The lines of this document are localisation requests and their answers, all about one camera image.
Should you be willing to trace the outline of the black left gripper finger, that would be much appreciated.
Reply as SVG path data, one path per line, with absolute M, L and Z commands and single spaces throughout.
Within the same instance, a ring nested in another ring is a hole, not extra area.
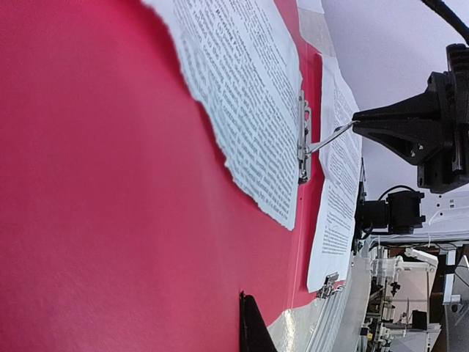
M 240 293 L 240 351 L 277 352 L 252 295 Z

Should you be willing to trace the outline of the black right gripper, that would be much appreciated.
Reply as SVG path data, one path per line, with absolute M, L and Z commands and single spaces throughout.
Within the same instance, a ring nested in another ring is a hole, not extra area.
M 421 94 L 353 115 L 352 130 L 413 166 L 418 186 L 444 194 L 468 184 L 468 47 L 446 47 L 448 70 Z

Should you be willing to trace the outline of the metal folder clip bottom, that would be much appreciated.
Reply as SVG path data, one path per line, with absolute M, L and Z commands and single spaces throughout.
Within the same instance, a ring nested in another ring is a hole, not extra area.
M 335 272 L 328 274 L 325 277 L 324 284 L 317 291 L 316 297 L 319 299 L 327 299 L 334 294 L 341 292 L 345 288 L 345 285 L 342 281 L 339 281 L 339 273 Z

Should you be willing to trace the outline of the printed paper sheet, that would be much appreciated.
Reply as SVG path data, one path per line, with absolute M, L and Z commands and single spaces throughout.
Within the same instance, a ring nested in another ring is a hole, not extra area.
M 298 202 L 298 52 L 274 1 L 149 1 L 207 112 L 234 183 L 292 230 Z
M 325 180 L 306 280 L 310 293 L 321 290 L 327 276 L 336 274 L 337 282 L 347 278 L 362 156 L 362 138 L 351 128 L 358 111 L 353 93 L 337 59 L 327 55 L 321 59 L 320 139 L 326 140 L 340 127 L 346 131 L 318 152 Z

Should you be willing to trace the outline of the metal folder clip spine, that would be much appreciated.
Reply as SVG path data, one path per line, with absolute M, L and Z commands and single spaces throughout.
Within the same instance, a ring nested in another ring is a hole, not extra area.
M 321 142 L 312 142 L 312 111 L 309 106 L 309 102 L 305 98 L 305 92 L 301 89 L 298 99 L 298 166 L 299 166 L 299 177 L 298 184 L 303 185 L 311 179 L 311 156 L 318 152 L 321 148 L 331 143 L 334 139 L 337 139 L 347 130 L 355 124 L 355 121 L 351 121 L 346 125 L 337 127 L 331 136 L 327 137 Z

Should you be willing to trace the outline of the red clip file folder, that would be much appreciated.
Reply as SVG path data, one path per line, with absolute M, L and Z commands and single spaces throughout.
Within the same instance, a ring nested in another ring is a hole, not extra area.
M 324 176 L 293 231 L 233 182 L 140 1 L 1 3 L 1 349 L 238 351 L 306 287 Z

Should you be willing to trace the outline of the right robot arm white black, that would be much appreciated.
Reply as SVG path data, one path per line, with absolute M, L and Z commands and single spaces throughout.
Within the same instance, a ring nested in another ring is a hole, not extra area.
M 431 72 L 447 71 L 446 46 L 463 39 L 421 1 L 357 1 L 358 105 L 373 109 L 423 92 Z M 370 196 L 395 184 L 417 186 L 417 168 L 363 138 Z M 426 232 L 468 231 L 468 185 L 423 199 Z

